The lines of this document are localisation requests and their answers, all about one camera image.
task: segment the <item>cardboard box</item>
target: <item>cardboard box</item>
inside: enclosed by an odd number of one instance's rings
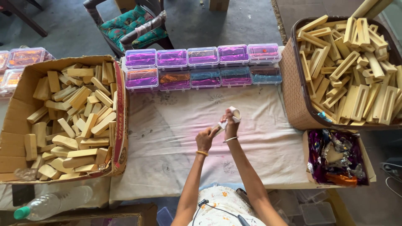
[[[308,156],[309,156],[309,149],[308,149],[308,132],[309,131],[310,130],[306,130],[303,133],[303,154],[304,154],[304,163],[306,164],[306,168],[307,168],[307,162],[308,162]],[[364,147],[363,142],[361,141],[361,138],[359,138],[359,145],[360,145],[360,150],[361,150],[362,157],[363,157],[363,162],[364,162],[364,165],[366,167],[367,176],[369,178],[369,183],[370,182],[376,182],[377,178],[375,176],[373,166],[371,165],[369,156],[367,155],[366,148]],[[311,173],[306,172],[306,174],[307,174],[307,178],[308,178],[309,181],[315,183],[316,185],[319,185],[319,183],[316,182],[316,180],[313,178]],[[327,186],[330,186],[330,187],[346,187],[346,186],[339,186],[339,185],[322,185],[321,187],[316,187],[316,188],[325,188]]]
[[[137,5],[134,0],[115,0],[115,2],[122,14],[133,10]]]
[[[96,219],[96,218],[124,218],[124,217],[136,217],[132,222],[133,226],[156,226],[156,213],[158,207],[154,203],[149,204],[137,204],[137,205],[121,205],[116,209],[109,208],[94,208],[94,209],[79,209],[79,210],[69,210],[59,214],[56,214],[50,218],[32,222],[27,219],[23,220],[14,220],[13,213],[11,211],[4,211],[6,214],[5,219],[10,219],[10,222],[3,222],[2,225],[32,225],[35,224],[38,226],[46,225],[47,223],[52,223],[48,225],[56,225],[53,222],[64,222],[62,225],[67,222],[75,221],[78,223],[79,220],[87,220],[87,219]]]
[[[103,176],[114,176],[123,173],[127,161],[127,113],[128,92],[124,86],[124,73],[110,55],[85,56],[81,58],[64,58],[29,65],[21,75],[21,79],[10,99],[3,129],[0,134],[0,178],[3,173],[13,173],[18,168],[31,167],[33,161],[25,159],[24,136],[31,132],[32,124],[27,121],[36,110],[44,105],[44,101],[33,98],[39,79],[47,76],[48,70],[61,71],[63,68],[81,63],[84,65],[102,65],[103,61],[112,62],[115,67],[117,83],[117,118],[115,143],[112,157],[104,170],[97,170],[88,175],[53,181],[0,181],[0,184],[39,184],[78,181]]]
[[[209,0],[210,11],[227,11],[229,0]]]

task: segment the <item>chair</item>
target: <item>chair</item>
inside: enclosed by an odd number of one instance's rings
[[[145,49],[157,43],[164,49],[174,49],[166,27],[163,0],[136,0],[137,6],[113,20],[103,22],[96,6],[106,0],[86,0],[84,7],[95,21],[113,53],[123,57],[129,49]],[[142,6],[150,9],[153,18]]]
[[[39,5],[35,0],[27,0],[27,2],[34,5],[40,11],[43,11],[41,5]],[[32,29],[34,29],[39,35],[41,35],[42,37],[47,36],[47,32],[43,28],[41,28],[41,26],[39,26],[35,21],[33,21],[30,17],[28,17],[25,12],[16,7],[11,1],[0,0],[0,11],[3,11],[3,13],[7,16],[11,15],[7,11],[16,14],[19,18],[21,18],[21,20],[23,20],[27,25],[29,25]]]

